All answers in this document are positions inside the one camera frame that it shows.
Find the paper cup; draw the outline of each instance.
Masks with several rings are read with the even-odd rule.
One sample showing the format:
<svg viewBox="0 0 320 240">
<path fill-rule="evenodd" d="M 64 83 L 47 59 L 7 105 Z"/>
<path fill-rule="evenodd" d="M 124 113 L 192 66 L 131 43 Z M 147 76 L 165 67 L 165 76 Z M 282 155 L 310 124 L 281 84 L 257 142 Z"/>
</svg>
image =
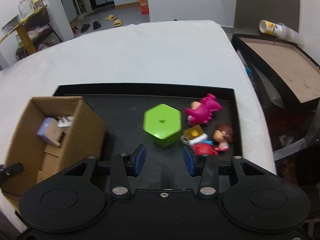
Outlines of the paper cup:
<svg viewBox="0 0 320 240">
<path fill-rule="evenodd" d="M 282 38 L 284 35 L 284 28 L 282 25 L 275 24 L 272 22 L 268 22 L 265 20 L 260 21 L 259 30 L 262 33 L 270 34 L 273 36 L 277 36 L 278 38 Z"/>
<path fill-rule="evenodd" d="M 281 25 L 283 27 L 283 36 L 280 37 L 283 40 L 290 41 L 293 43 L 297 43 L 301 46 L 303 46 L 304 38 L 300 35 L 300 33 L 297 33 L 293 29 L 290 29 L 288 26 L 285 26 L 283 23 L 278 23 L 278 25 Z"/>
</svg>

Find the brown hair doll head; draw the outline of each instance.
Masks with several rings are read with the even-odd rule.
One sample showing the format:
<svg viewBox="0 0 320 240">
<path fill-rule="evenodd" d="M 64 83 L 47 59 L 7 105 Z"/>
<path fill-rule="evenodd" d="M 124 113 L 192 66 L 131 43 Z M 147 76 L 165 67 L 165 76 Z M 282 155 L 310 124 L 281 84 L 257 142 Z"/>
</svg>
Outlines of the brown hair doll head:
<svg viewBox="0 0 320 240">
<path fill-rule="evenodd" d="M 233 140 L 233 129 L 226 124 L 217 124 L 216 130 L 212 135 L 213 140 L 216 142 L 228 142 L 231 143 Z"/>
</svg>

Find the white bed sheet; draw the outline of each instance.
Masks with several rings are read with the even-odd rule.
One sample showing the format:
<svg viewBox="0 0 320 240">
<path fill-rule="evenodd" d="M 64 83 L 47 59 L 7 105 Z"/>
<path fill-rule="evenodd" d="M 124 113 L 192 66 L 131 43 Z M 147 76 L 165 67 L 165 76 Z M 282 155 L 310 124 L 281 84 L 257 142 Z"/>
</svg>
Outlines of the white bed sheet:
<svg viewBox="0 0 320 240">
<path fill-rule="evenodd" d="M 33 54 L 0 71 L 0 163 L 29 98 L 59 85 L 137 82 L 233 88 L 243 155 L 275 173 L 265 118 L 245 68 L 213 21 L 144 23 L 103 30 Z M 1 195 L 0 209 L 23 224 Z"/>
</svg>

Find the pink dinosaur toy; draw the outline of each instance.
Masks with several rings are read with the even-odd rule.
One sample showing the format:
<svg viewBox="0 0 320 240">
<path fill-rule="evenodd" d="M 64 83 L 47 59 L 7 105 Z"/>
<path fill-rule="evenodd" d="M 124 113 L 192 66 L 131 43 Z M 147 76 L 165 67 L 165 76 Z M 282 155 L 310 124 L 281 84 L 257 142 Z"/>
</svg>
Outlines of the pink dinosaur toy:
<svg viewBox="0 0 320 240">
<path fill-rule="evenodd" d="M 192 102 L 191 108 L 185 110 L 188 119 L 188 124 L 194 126 L 196 124 L 208 123 L 212 119 L 212 112 L 221 110 L 221 105 L 216 101 L 216 97 L 212 94 L 207 94 L 200 102 Z"/>
<path fill-rule="evenodd" d="M 210 112 L 222 110 L 222 106 L 217 102 L 217 98 L 209 93 L 206 97 L 201 98 L 200 103 L 204 104 Z"/>
</svg>

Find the yellow slipper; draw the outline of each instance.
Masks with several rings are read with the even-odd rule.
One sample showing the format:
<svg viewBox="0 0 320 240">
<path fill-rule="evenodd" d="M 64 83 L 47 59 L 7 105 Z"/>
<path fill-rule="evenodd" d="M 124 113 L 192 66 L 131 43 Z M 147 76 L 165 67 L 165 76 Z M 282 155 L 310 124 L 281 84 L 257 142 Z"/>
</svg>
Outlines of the yellow slipper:
<svg viewBox="0 0 320 240">
<path fill-rule="evenodd" d="M 113 14 L 109 14 L 108 17 L 105 18 L 106 21 L 113 21 L 115 20 L 117 17 L 114 16 Z"/>
<path fill-rule="evenodd" d="M 120 27 L 122 26 L 122 20 L 117 19 L 115 20 L 115 22 L 113 23 L 113 27 Z"/>
</svg>

